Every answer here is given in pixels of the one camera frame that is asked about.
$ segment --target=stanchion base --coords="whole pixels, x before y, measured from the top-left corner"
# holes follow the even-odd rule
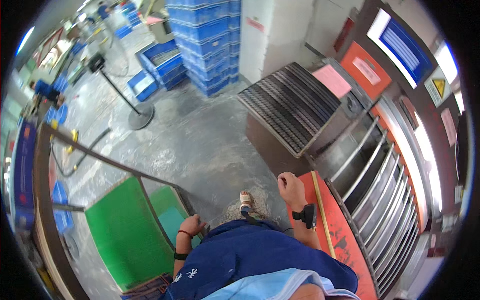
[[[141,112],[141,115],[138,115],[134,110],[128,116],[128,124],[133,130],[139,130],[147,127],[148,124],[153,119],[155,115],[155,108],[150,103],[140,103],[135,108]]]

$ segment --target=black hose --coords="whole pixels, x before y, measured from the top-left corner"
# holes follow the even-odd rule
[[[109,133],[111,131],[110,128],[107,128],[105,129],[91,144],[90,146],[88,147],[88,150],[92,150],[93,147],[95,147],[95,145],[100,142],[100,140],[107,135],[107,133]],[[60,171],[60,174],[62,174],[63,177],[70,177],[77,169],[78,169],[78,166],[81,164],[81,162],[85,159],[85,157],[87,156],[87,153],[83,153],[82,156],[80,157],[80,159],[75,163],[75,165],[73,166],[73,168],[68,171],[68,172],[64,172],[62,170],[62,168],[60,167],[60,164],[57,160],[57,156],[55,155],[55,151],[53,151],[53,144],[52,144],[52,155],[53,155],[53,159],[55,160],[55,164],[57,164],[57,167]]]

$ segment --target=light blue face mask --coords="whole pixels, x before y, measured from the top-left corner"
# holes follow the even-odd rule
[[[336,289],[330,279],[319,276],[315,271],[295,268],[242,278],[203,300],[288,300],[304,283],[319,286],[325,297],[345,296],[360,300],[349,290]]]

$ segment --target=warning sign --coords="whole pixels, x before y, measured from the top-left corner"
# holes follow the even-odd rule
[[[452,88],[440,66],[425,81],[425,87],[436,107],[439,107],[452,93]]]

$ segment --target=orange machine panel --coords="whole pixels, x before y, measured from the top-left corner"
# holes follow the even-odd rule
[[[357,290],[357,296],[362,300],[377,299],[375,293],[375,287],[373,285],[372,276],[368,270],[365,259],[358,247],[357,241],[353,236],[350,226],[345,220],[340,207],[333,198],[330,190],[328,189],[325,181],[323,181],[317,172],[318,187],[320,189],[320,195],[322,197],[322,203],[326,214],[328,223],[328,229],[330,231],[330,238],[334,247],[337,260],[348,265],[355,271],[357,278],[359,279],[359,287]],[[317,204],[317,196],[315,194],[315,188],[313,186],[313,178],[311,173],[304,174],[299,179],[305,185],[305,198],[308,203]],[[287,205],[288,216],[290,223],[293,226],[292,210]],[[325,236],[325,230],[320,215],[320,210],[317,204],[317,235],[320,240],[320,246],[322,250],[329,254],[328,242]]]
[[[385,70],[355,42],[350,45],[340,64],[373,101],[392,82]]]

